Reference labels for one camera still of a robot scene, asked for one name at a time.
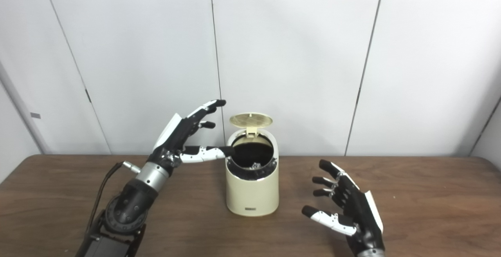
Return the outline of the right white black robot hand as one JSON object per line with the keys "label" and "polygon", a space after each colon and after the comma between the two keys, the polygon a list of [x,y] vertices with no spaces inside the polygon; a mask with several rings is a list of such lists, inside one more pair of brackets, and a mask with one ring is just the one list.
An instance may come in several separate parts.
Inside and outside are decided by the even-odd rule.
{"label": "right white black robot hand", "polygon": [[309,219],[346,236],[347,244],[355,257],[384,257],[384,225],[371,191],[363,192],[340,166],[321,159],[319,168],[333,179],[315,176],[312,182],[325,187],[313,191],[315,197],[331,198],[342,214],[322,211],[305,205],[302,214]]}

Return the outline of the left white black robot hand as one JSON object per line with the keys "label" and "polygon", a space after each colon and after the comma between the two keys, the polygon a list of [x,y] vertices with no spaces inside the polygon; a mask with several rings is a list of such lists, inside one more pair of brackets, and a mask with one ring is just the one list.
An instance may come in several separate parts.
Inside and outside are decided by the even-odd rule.
{"label": "left white black robot hand", "polygon": [[215,128],[215,123],[203,121],[203,118],[208,114],[213,114],[226,103],[226,100],[211,100],[184,118],[179,114],[174,114],[161,132],[147,162],[174,169],[182,163],[207,162],[234,155],[235,151],[231,146],[186,146],[188,138],[199,129]]}

